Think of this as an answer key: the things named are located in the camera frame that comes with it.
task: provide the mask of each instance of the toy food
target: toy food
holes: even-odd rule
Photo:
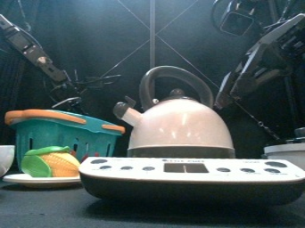
[[[69,154],[69,147],[49,146],[25,153],[21,170],[31,177],[73,177],[80,162]]]

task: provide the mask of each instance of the bowl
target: bowl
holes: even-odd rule
[[[305,170],[305,142],[264,147],[266,159],[283,159]]]
[[[14,145],[0,145],[0,176],[5,174],[14,160]]]

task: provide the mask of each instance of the black table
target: black table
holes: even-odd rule
[[[33,189],[1,178],[0,227],[305,227],[305,195],[266,208],[122,203],[96,199],[80,184]]]

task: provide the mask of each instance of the plastic basket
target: plastic basket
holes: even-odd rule
[[[112,157],[114,141],[124,128],[97,118],[57,110],[13,110],[5,123],[15,130],[15,162],[27,150],[48,146],[69,146],[70,154],[82,162],[86,157]]]

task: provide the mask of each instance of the plate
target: plate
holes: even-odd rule
[[[80,177],[31,177],[27,174],[5,175],[3,181],[31,188],[58,188],[80,183]]]

